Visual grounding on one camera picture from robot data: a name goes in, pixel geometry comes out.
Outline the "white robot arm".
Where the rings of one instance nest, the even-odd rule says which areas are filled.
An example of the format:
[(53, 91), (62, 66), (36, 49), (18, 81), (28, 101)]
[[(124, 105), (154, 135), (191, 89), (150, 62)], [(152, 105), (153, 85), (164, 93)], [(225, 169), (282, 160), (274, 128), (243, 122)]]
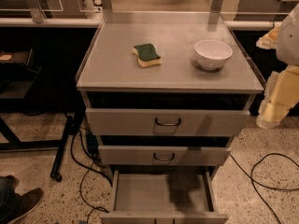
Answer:
[(267, 79), (256, 124), (263, 129), (274, 128), (299, 103), (299, 5), (280, 26), (260, 37), (256, 46), (275, 49), (277, 58), (287, 64), (282, 72), (272, 72)]

